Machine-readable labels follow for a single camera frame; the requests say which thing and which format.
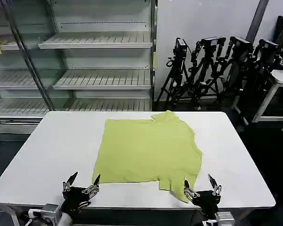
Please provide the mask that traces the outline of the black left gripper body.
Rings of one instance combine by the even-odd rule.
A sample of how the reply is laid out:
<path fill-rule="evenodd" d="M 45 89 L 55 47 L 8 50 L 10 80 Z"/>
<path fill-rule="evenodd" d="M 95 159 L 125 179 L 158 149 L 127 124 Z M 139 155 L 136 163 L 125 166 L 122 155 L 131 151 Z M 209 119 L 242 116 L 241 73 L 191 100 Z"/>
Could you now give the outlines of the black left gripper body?
<path fill-rule="evenodd" d="M 62 213 L 76 215 L 83 207 L 91 204 L 89 195 L 83 194 L 82 190 L 83 188 L 72 186 L 69 191 L 62 192 L 64 197 Z"/>

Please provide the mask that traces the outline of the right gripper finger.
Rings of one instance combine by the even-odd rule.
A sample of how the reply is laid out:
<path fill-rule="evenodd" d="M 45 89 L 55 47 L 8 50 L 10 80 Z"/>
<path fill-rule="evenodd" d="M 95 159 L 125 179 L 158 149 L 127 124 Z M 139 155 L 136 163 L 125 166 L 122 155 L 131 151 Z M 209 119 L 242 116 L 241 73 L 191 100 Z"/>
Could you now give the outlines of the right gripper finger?
<path fill-rule="evenodd" d="M 209 179 L 209 181 L 210 181 L 210 183 L 211 183 L 211 186 L 212 186 L 212 188 L 213 188 L 213 195 L 220 195 L 220 193 L 221 193 L 221 190 L 222 190 L 222 186 L 221 185 L 219 185 L 217 182 L 216 182 L 216 180 L 210 175 L 210 174 L 208 174 L 208 179 Z"/>
<path fill-rule="evenodd" d="M 183 189 L 183 194 L 186 196 L 186 198 L 189 201 L 192 201 L 194 198 L 199 198 L 200 194 L 196 191 L 194 191 L 187 180 L 184 181 L 184 189 Z"/>

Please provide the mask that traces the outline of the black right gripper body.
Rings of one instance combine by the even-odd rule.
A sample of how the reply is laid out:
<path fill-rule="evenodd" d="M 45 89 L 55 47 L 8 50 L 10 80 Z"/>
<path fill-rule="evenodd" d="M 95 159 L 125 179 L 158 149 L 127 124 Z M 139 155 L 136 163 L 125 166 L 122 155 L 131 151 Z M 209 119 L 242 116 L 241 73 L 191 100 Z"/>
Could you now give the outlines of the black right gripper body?
<path fill-rule="evenodd" d="M 218 204 L 221 200 L 221 195 L 213 193 L 212 190 L 198 191 L 199 195 L 192 199 L 192 203 L 199 206 L 202 212 L 206 215 L 214 215 L 218 212 Z"/>

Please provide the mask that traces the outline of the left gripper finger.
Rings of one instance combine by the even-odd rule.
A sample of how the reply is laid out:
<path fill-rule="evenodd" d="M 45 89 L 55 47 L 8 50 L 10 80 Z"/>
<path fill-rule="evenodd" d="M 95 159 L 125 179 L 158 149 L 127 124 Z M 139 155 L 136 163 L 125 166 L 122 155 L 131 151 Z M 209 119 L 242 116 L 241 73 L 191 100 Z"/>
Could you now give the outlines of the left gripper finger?
<path fill-rule="evenodd" d="M 83 194 L 87 194 L 90 197 L 95 196 L 100 189 L 99 183 L 100 183 L 100 174 L 96 177 L 93 184 L 91 184 L 89 187 L 83 190 Z"/>
<path fill-rule="evenodd" d="M 63 181 L 62 186 L 63 186 L 63 192 L 65 191 L 69 191 L 71 185 L 73 184 L 76 176 L 77 176 L 78 172 L 74 173 L 73 175 L 71 175 L 67 181 Z"/>

